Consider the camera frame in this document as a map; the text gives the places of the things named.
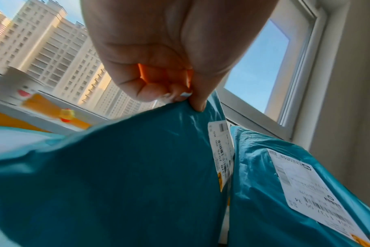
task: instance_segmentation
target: package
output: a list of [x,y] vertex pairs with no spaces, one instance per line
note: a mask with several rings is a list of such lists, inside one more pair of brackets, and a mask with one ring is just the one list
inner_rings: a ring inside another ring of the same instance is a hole
[[217,246],[233,151],[214,131],[230,139],[215,93],[203,113],[170,104],[2,154],[0,231],[23,247]]
[[231,127],[229,247],[370,247],[370,209],[307,151]]

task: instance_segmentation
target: window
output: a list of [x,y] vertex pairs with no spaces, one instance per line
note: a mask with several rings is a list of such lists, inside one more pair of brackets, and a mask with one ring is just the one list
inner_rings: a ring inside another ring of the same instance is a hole
[[325,23],[322,12],[315,15],[296,2],[279,1],[263,30],[218,87],[230,121],[247,128],[255,123],[284,140],[291,138],[314,60],[308,54],[316,53]]

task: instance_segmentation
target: sky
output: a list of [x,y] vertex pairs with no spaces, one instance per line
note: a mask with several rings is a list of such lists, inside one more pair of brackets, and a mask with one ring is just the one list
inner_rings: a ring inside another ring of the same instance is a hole
[[[67,19],[71,22],[84,23],[79,0],[56,0],[67,12]],[[0,11],[13,19],[14,15],[24,5],[25,0],[0,0]]]
[[289,39],[268,21],[241,61],[233,68],[226,85],[260,112],[265,112]]

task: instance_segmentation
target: white label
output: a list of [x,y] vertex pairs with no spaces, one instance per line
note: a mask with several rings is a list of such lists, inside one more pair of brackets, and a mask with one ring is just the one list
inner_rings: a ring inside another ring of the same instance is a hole
[[290,208],[370,247],[368,237],[311,165],[270,149],[268,152]]
[[234,169],[234,145],[227,121],[209,122],[208,134],[218,174],[220,191],[222,191]]

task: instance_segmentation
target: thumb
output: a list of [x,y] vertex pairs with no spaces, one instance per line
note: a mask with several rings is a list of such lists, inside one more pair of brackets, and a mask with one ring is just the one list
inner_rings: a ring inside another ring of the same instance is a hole
[[203,112],[209,95],[219,85],[227,73],[217,76],[208,76],[195,72],[190,82],[192,95],[189,97],[189,104],[195,111]]

